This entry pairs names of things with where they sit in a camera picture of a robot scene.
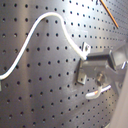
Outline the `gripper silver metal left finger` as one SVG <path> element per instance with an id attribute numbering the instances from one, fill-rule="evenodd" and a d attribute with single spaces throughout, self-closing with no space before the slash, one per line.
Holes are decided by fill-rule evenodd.
<path id="1" fill-rule="evenodd" d="M 77 81 L 85 84 L 88 78 L 94 78 L 97 85 L 103 85 L 107 80 L 107 61 L 81 61 Z"/>

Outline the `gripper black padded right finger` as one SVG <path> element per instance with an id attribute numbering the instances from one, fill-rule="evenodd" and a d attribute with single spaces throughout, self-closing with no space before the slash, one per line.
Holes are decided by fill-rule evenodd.
<path id="1" fill-rule="evenodd" d="M 107 60 L 110 67 L 112 67 L 112 61 L 110 54 L 89 54 L 87 60 Z"/>

